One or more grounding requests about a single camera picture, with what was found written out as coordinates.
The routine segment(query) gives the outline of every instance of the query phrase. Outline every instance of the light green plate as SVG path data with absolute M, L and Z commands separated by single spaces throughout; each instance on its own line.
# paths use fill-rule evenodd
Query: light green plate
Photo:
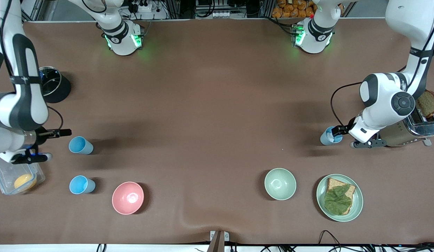
M 327 190 L 327 180 L 329 177 L 339 180 L 341 182 L 345 182 L 351 185 L 355 185 L 356 189 L 354 191 L 354 195 L 352 198 L 352 206 L 348 214 L 346 215 L 334 215 L 331 214 L 324 207 L 324 195 Z M 363 194 L 361 193 L 360 187 L 353 181 L 350 177 L 341 175 L 341 174 L 332 174 L 325 176 L 321 182 L 319 182 L 318 187 L 316 188 L 316 200 L 318 201 L 318 205 L 321 210 L 332 220 L 336 220 L 337 222 L 349 222 L 358 217 L 363 209 Z
M 295 176 L 284 168 L 274 168 L 265 176 L 265 190 L 275 200 L 288 200 L 296 192 Z

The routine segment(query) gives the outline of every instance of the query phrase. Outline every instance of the blue plastic cup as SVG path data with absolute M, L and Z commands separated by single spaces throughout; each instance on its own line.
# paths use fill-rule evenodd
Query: blue plastic cup
M 76 136 L 69 142 L 69 150 L 72 153 L 88 155 L 92 153 L 94 147 L 83 136 Z
M 82 175 L 74 177 L 69 183 L 69 190 L 73 194 L 90 193 L 94 188 L 95 182 Z
M 337 135 L 337 136 L 332 135 L 333 128 L 334 128 L 333 126 L 328 127 L 326 131 L 324 131 L 324 133 L 319 138 L 319 140 L 323 145 L 334 145 L 341 142 L 341 140 L 343 140 L 343 135 Z

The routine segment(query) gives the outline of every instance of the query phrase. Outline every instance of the bowl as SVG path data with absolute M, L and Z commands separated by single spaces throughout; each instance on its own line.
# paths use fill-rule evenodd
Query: bowl
M 125 182 L 114 190 L 112 203 L 116 212 L 128 215 L 136 212 L 144 201 L 144 191 L 135 182 Z
M 265 190 L 275 200 L 285 201 L 296 192 L 296 179 L 284 168 L 275 168 L 265 176 Z
M 326 207 L 324 206 L 324 196 L 326 195 L 327 180 L 329 179 L 329 177 L 344 183 L 355 185 L 356 187 L 354 194 L 352 196 L 351 209 L 346 215 L 332 214 L 329 211 L 327 211 Z M 327 217 L 329 217 L 330 219 L 337 222 L 349 222 L 357 218 L 360 215 L 361 210 L 363 209 L 363 194 L 361 193 L 360 187 L 350 177 L 342 174 L 331 174 L 321 179 L 321 181 L 318 184 L 318 187 L 316 188 L 316 201 L 318 202 L 318 205 L 321 208 L 321 210 L 324 212 L 324 214 L 326 214 Z

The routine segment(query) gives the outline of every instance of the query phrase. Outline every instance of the toast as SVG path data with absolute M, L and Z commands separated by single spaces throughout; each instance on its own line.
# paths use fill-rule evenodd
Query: toast
M 425 90 L 416 101 L 425 118 L 434 116 L 434 92 Z
M 347 183 L 341 182 L 340 180 L 336 180 L 334 178 L 329 177 L 329 179 L 327 180 L 327 190 L 330 190 L 334 187 L 338 187 L 338 186 L 344 186 L 347 185 Z M 351 185 L 348 189 L 348 191 L 346 191 L 346 193 L 344 195 L 348 196 L 351 200 L 353 200 L 353 195 L 354 195 L 354 191 L 355 191 L 355 185 Z M 346 215 L 349 213 L 349 211 L 351 210 L 352 204 L 349 206 L 348 210 L 346 210 L 346 212 L 343 212 L 342 215 Z

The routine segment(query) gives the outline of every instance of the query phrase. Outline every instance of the plate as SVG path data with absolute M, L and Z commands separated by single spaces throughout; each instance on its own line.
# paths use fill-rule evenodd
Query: plate
M 331 214 L 327 211 L 326 207 L 324 207 L 324 195 L 326 195 L 327 190 L 327 180 L 331 177 L 332 179 L 339 180 L 344 183 L 348 183 L 354 185 L 356 187 L 353 197 L 352 197 L 352 206 L 348 214 L 346 215 L 335 215 Z M 316 188 L 316 200 L 318 201 L 318 205 L 324 214 L 327 215 L 332 220 L 336 220 L 337 222 L 349 222 L 360 215 L 361 210 L 363 209 L 363 194 L 361 193 L 360 187 L 357 185 L 355 181 L 353 181 L 350 177 L 342 175 L 342 174 L 331 174 L 325 176 L 318 184 Z

